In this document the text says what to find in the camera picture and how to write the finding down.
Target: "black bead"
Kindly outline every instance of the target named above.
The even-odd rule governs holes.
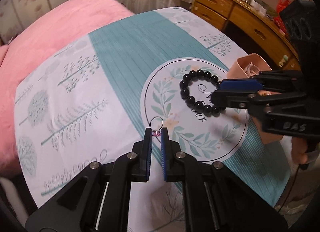
[[[195,102],[196,102],[196,99],[191,95],[186,98],[186,104],[188,107],[192,108],[195,105]]]
[[[211,84],[216,85],[216,83],[218,82],[218,77],[216,75],[213,75],[211,77]]]
[[[204,107],[203,107],[203,113],[204,113],[205,115],[210,115],[210,114],[211,114],[211,109],[212,109],[211,105],[206,104],[206,105],[204,105]]]
[[[199,79],[202,79],[204,77],[204,72],[202,69],[198,69],[197,70],[197,75]]]
[[[181,80],[179,83],[179,86],[181,89],[187,88],[188,87],[188,82]]]
[[[186,81],[187,83],[189,83],[191,81],[190,75],[189,74],[183,75],[183,80]]]
[[[216,107],[215,105],[212,106],[212,109],[211,109],[211,113],[213,115],[215,114],[219,114],[220,113],[220,108],[219,107]]]
[[[187,88],[182,89],[180,91],[180,94],[181,94],[182,99],[186,99],[190,95],[189,89],[187,89]]]
[[[193,81],[195,81],[195,80],[198,79],[198,74],[197,74],[197,72],[195,72],[194,70],[191,70],[191,71],[189,72],[189,75],[190,75],[190,77],[191,77],[191,79],[192,79]]]
[[[203,112],[203,104],[202,104],[202,102],[201,101],[195,102],[194,108],[195,108],[195,111],[197,113],[202,113]]]
[[[220,85],[221,85],[221,81],[218,81],[218,82],[216,83],[216,88],[217,88],[217,89],[220,89]]]
[[[206,81],[210,81],[210,80],[211,80],[211,72],[206,71],[206,72],[204,73],[204,79],[205,79]]]

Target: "black bead bracelet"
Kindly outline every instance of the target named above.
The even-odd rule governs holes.
[[[211,75],[211,72],[204,72],[202,69],[198,69],[197,71],[191,70],[189,74],[185,74],[183,76],[183,80],[180,81],[180,94],[182,99],[186,101],[186,104],[190,108],[194,108],[197,113],[203,113],[206,116],[217,115],[221,110],[225,110],[225,108],[219,108],[215,105],[204,105],[202,101],[196,101],[196,99],[190,95],[190,91],[188,88],[189,83],[193,80],[206,80],[215,85],[218,89],[220,87],[220,81],[217,76]]]

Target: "pink gemstone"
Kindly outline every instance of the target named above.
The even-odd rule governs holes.
[[[161,131],[160,130],[153,131],[152,136],[154,136],[154,137],[161,136]]]

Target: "human hand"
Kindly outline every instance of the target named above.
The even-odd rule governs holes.
[[[292,137],[291,156],[294,164],[305,164],[307,162],[307,149],[308,144],[305,139]]]

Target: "teal stripe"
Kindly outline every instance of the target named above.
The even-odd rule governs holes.
[[[140,113],[140,96],[148,76],[159,65],[175,58],[196,57],[228,70],[201,43],[157,12],[117,21],[91,32],[89,37],[105,75],[141,137],[145,126]],[[152,153],[161,163],[160,149],[153,146]],[[282,161],[283,158],[281,146],[264,146],[249,120],[241,148],[225,164],[274,205],[290,175],[287,160]]]

